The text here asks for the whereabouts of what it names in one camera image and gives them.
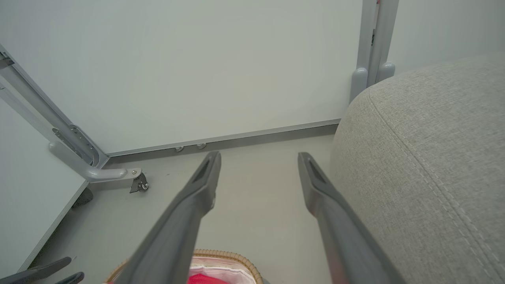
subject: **red cloth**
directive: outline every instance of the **red cloth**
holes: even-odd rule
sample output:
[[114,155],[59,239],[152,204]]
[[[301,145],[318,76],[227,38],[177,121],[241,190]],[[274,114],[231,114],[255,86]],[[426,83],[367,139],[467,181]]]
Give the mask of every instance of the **red cloth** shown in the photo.
[[220,279],[205,276],[201,273],[191,276],[188,279],[188,284],[228,284]]

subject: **white panel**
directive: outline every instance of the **white panel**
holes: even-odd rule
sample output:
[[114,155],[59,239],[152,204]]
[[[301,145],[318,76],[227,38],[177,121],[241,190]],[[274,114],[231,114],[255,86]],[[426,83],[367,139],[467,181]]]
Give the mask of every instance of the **white panel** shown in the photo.
[[503,0],[400,0],[387,60],[395,74],[505,50]]
[[2,99],[0,133],[3,278],[18,272],[84,179],[54,157],[48,140]]
[[348,105],[362,1],[1,5],[2,45],[106,153],[336,119]]

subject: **stitching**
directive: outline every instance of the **stitching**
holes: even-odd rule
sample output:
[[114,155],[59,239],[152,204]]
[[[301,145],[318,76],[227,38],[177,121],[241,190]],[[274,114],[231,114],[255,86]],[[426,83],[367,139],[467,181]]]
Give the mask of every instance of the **stitching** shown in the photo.
[[[368,98],[370,99],[370,102],[372,103],[372,105],[374,106],[375,110],[377,111],[377,113],[379,113],[379,110],[377,109],[377,107],[375,107],[375,105],[373,104],[373,101],[372,101],[372,98],[370,97],[370,93],[368,93]],[[479,235],[479,237],[482,239],[482,242],[486,245],[487,249],[489,250],[489,252],[491,253],[491,255],[496,259],[496,261],[498,262],[498,265],[505,271],[505,267],[500,263],[500,260],[499,258],[494,254],[493,250],[491,249],[491,247],[487,244],[486,240],[484,239],[484,237],[482,236],[481,232],[479,231],[479,229],[477,229],[477,227],[475,226],[474,222],[468,217],[468,215],[466,215],[466,212],[463,210],[463,207],[459,204],[459,202],[454,198],[454,196],[450,193],[450,191],[447,189],[447,187],[445,186],[445,184],[442,182],[442,179],[440,177],[438,177],[438,175],[436,174],[436,172],[430,167],[430,165],[428,164],[428,162],[426,162],[426,160],[423,158],[423,156],[421,156],[421,154],[419,154],[419,152],[417,152],[416,148],[409,142],[409,140],[402,135],[402,133],[400,131],[398,131],[398,129],[396,127],[394,127],[394,125],[388,125],[390,128],[394,128],[396,131],[393,131],[393,129],[391,129],[391,131],[393,131],[395,134],[397,135],[400,135],[404,140],[405,142],[410,146],[410,148],[414,151],[414,153],[417,155],[417,157],[419,157],[423,163],[426,164],[426,167],[433,173],[433,175],[438,179],[439,181],[439,184],[445,189],[445,191],[447,192],[447,195],[449,195],[449,197],[456,203],[457,207],[461,210],[461,213],[463,214],[464,217],[466,217],[466,219],[469,221],[469,223],[471,224],[471,226],[473,227],[473,229],[475,230],[475,232]],[[498,274],[498,276],[500,277],[501,280],[503,280],[501,278],[501,275],[498,273],[498,271],[496,271],[496,274]]]
[[444,203],[442,202],[442,200],[440,200],[440,197],[437,195],[437,193],[435,192],[435,190],[433,189],[433,187],[431,186],[431,184],[428,182],[428,180],[426,179],[426,177],[424,176],[424,174],[421,172],[421,170],[419,169],[419,167],[416,166],[416,163],[414,163],[414,161],[412,161],[412,159],[409,157],[409,155],[406,153],[406,151],[403,149],[403,147],[400,146],[400,144],[398,143],[398,141],[396,139],[394,139],[393,135],[390,133],[390,131],[388,131],[388,129],[384,126],[387,125],[389,127],[389,130],[391,130],[391,132],[395,133],[393,131],[393,129],[391,129],[391,127],[385,122],[384,118],[382,118],[382,115],[379,113],[379,111],[377,110],[377,108],[375,107],[373,101],[372,101],[372,98],[370,97],[370,92],[367,93],[367,97],[370,101],[370,103],[372,104],[372,107],[373,109],[377,112],[379,118],[382,120],[383,124],[380,123],[380,125],[382,126],[382,128],[385,130],[385,132],[388,133],[389,135],[389,138],[391,138],[391,140],[393,140],[395,142],[395,144],[401,149],[401,151],[403,152],[403,154],[407,157],[407,159],[410,161],[410,163],[414,166],[414,168],[417,170],[417,172],[419,172],[419,174],[422,176],[422,178],[424,179],[424,182],[428,185],[428,187],[430,187],[431,189],[431,192],[437,197],[438,201],[441,203],[442,207],[444,208],[444,211],[448,214],[449,218],[451,218],[452,222],[454,223],[454,225],[456,226],[456,228],[458,229],[458,231],[460,232],[461,236],[464,238],[464,240],[466,241],[466,243],[468,244],[470,250],[472,251],[473,255],[475,256],[475,258],[477,259],[477,261],[479,262],[479,264],[481,265],[482,269],[484,270],[484,272],[486,273],[486,275],[489,277],[489,279],[491,280],[491,282],[494,284],[494,281],[491,277],[491,275],[489,275],[489,273],[487,272],[487,270],[484,268],[484,265],[482,264],[482,262],[480,261],[479,257],[477,256],[477,254],[475,253],[475,251],[473,250],[472,246],[470,245],[470,242],[468,241],[468,239],[466,238],[466,236],[463,234],[463,232],[460,230],[459,226],[456,224],[454,218],[452,217],[452,215],[449,213],[449,211],[447,210],[446,206],[444,205]]

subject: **white fabric liner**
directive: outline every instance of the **white fabric liner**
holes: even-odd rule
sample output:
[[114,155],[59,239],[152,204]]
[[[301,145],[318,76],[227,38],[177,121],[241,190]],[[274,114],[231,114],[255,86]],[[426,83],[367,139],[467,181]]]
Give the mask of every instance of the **white fabric liner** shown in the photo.
[[249,270],[231,259],[194,256],[189,267],[189,276],[199,273],[229,284],[256,284]]

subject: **red object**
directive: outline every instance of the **red object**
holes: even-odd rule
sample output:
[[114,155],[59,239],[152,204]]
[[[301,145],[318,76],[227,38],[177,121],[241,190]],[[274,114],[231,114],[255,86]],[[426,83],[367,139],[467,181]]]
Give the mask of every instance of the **red object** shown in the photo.
[[188,279],[188,284],[228,284],[220,279],[205,276],[203,274],[196,274]]

